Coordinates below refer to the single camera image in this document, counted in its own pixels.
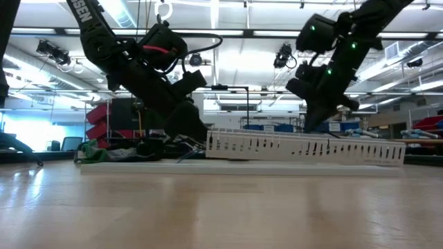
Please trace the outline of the black metal gantry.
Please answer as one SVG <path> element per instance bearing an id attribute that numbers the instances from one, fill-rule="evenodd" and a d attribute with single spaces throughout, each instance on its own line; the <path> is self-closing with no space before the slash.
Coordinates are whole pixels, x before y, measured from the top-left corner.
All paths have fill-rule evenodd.
<path id="1" fill-rule="evenodd" d="M 249 107 L 249 87 L 248 86 L 228 86 L 223 84 L 216 84 L 212 86 L 207 86 L 207 89 L 212 91 L 228 91 L 229 89 L 244 89 L 246 91 L 246 125 L 249 126 L 250 119 L 250 107 Z"/>

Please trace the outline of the white air vent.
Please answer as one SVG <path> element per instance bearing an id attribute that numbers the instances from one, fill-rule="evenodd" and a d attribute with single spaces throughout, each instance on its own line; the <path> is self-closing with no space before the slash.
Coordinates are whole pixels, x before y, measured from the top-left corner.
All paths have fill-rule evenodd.
<path id="1" fill-rule="evenodd" d="M 399 42 L 398 41 L 393 42 L 391 45 L 385 47 L 384 54 L 385 54 L 385 59 L 387 61 L 400 58 L 401 53 L 399 50 Z"/>

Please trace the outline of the pale blue roll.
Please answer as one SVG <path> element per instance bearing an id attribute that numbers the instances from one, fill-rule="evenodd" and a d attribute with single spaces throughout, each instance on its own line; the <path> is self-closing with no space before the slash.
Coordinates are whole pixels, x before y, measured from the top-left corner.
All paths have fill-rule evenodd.
<path id="1" fill-rule="evenodd" d="M 409 130 L 403 130 L 401 131 L 402 138 L 410 138 L 410 139 L 418 139 L 418 138 L 425 138 L 425 139 L 432 139 L 434 137 L 433 134 L 422 131 L 421 129 L 409 129 Z"/>
<path id="2" fill-rule="evenodd" d="M 380 135 L 377 133 L 372 133 L 370 131 L 362 130 L 362 129 L 347 129 L 345 133 L 349 137 L 361 137 L 361 136 L 367 136 L 369 138 L 379 138 Z"/>

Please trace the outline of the white slotted cable raceway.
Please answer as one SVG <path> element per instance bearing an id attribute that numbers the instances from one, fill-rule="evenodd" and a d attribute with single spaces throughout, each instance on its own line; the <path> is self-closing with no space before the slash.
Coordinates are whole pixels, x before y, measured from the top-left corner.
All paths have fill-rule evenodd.
<path id="1" fill-rule="evenodd" d="M 208 158 L 400 167 L 405 154 L 402 142 L 327 134 L 212 128 L 206 136 Z"/>

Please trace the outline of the red storage bin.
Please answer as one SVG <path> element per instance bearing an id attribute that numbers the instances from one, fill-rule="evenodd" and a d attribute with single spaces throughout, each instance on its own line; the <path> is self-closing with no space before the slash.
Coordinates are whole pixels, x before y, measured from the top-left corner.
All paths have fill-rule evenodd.
<path id="1" fill-rule="evenodd" d="M 93 139 L 100 140 L 105 138 L 107 136 L 107 123 L 106 122 L 98 123 L 97 125 L 87 130 L 86 135 L 89 140 Z"/>
<path id="2" fill-rule="evenodd" d="M 102 104 L 97 106 L 96 108 L 92 109 L 86 114 L 87 121 L 92 124 L 96 125 L 100 122 L 103 122 L 107 117 L 107 106 Z"/>

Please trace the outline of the white building column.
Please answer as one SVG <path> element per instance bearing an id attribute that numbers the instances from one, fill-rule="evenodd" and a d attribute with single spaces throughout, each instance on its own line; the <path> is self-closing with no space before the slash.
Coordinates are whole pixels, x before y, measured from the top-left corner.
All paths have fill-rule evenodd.
<path id="1" fill-rule="evenodd" d="M 199 112 L 202 113 L 204 111 L 204 93 L 193 93 L 192 99 L 194 100 L 194 105 L 198 108 Z"/>

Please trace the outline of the wooden workbench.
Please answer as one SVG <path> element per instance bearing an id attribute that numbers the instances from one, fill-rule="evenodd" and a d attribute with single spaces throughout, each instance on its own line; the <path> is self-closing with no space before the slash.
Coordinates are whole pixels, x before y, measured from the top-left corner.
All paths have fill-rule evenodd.
<path id="1" fill-rule="evenodd" d="M 406 144 L 420 144 L 420 145 L 443 145 L 443 139 L 397 139 L 397 142 L 404 142 Z"/>

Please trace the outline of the red plastic crate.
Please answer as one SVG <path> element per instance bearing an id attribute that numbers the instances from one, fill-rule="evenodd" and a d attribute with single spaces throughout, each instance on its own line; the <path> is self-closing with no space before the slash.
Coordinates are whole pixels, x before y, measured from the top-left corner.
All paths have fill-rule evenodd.
<path id="1" fill-rule="evenodd" d="M 443 129 L 443 116 L 432 116 L 424 118 L 413 125 L 413 129 L 421 129 L 423 131 L 432 131 Z"/>

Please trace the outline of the black monitor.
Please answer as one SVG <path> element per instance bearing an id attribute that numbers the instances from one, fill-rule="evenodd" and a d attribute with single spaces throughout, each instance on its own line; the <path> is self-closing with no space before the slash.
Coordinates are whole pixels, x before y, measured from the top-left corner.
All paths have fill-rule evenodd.
<path id="1" fill-rule="evenodd" d="M 110 127 L 113 130 L 145 129 L 144 104 L 138 98 L 116 98 L 111 103 Z"/>

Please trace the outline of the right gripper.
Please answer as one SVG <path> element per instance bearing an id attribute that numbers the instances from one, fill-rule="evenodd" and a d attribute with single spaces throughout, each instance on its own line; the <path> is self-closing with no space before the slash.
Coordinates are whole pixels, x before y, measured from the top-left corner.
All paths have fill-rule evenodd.
<path id="1" fill-rule="evenodd" d="M 328 74 L 329 68 L 317 83 L 305 82 L 294 76 L 286 85 L 286 90 L 306 102 L 304 132 L 311 133 L 328 118 L 338 113 L 337 106 L 342 105 L 352 111 L 359 109 L 359 102 L 344 94 L 341 81 Z"/>

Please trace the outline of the white raceway cover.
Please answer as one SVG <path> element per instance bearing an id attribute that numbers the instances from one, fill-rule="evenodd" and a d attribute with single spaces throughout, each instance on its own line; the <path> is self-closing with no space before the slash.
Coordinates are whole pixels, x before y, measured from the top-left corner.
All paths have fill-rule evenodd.
<path id="1" fill-rule="evenodd" d="M 83 173 L 209 174 L 247 176 L 361 176 L 398 177 L 401 167 L 375 165 L 302 164 L 273 161 L 173 160 L 141 163 L 94 163 Z"/>

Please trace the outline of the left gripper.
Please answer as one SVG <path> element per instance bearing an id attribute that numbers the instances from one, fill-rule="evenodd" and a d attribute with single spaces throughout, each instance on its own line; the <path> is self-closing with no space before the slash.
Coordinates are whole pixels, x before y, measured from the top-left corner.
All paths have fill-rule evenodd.
<path id="1" fill-rule="evenodd" d="M 107 81 L 110 90 L 123 86 L 145 107 L 158 114 L 164 120 L 167 135 L 185 135 L 197 142 L 206 142 L 208 128 L 200 120 L 199 110 L 192 99 L 176 93 L 168 78 L 151 66 L 131 62 L 108 73 Z"/>

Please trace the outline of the grey work glove green cuff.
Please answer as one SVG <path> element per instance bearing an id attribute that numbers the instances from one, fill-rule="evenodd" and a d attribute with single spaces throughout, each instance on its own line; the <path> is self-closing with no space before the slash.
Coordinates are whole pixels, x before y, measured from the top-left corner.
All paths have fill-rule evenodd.
<path id="1" fill-rule="evenodd" d="M 74 153 L 74 163 L 92 164 L 103 162 L 120 162 L 138 158 L 134 147 L 129 149 L 103 149 L 98 147 L 96 139 L 78 145 Z"/>

